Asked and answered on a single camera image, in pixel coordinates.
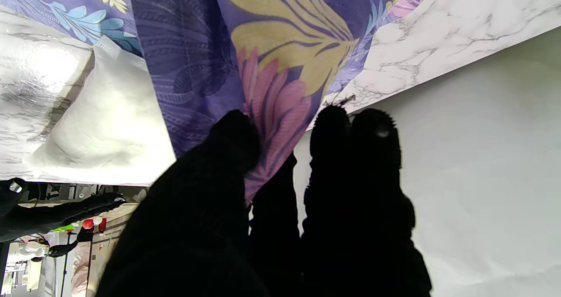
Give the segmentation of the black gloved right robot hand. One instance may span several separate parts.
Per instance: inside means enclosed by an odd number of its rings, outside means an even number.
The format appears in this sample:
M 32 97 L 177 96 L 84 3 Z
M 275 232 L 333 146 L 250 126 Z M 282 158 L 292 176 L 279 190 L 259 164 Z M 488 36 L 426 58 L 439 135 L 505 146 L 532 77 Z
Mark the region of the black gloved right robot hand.
M 70 225 L 80 220 L 111 211 L 126 203 L 119 193 L 90 196 L 82 201 L 68 202 L 52 207 L 27 208 L 18 205 L 28 182 L 15 177 L 0 182 L 0 241 L 11 242 L 16 238 Z

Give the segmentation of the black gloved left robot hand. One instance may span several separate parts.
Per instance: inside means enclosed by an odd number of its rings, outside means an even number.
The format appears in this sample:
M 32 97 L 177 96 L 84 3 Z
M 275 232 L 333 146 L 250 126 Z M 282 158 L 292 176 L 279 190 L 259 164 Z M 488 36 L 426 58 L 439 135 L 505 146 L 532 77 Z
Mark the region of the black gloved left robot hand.
M 290 154 L 251 207 L 258 130 L 240 110 L 152 185 L 128 220 L 97 297 L 428 297 L 431 279 L 400 184 L 390 115 L 320 111 L 298 229 Z

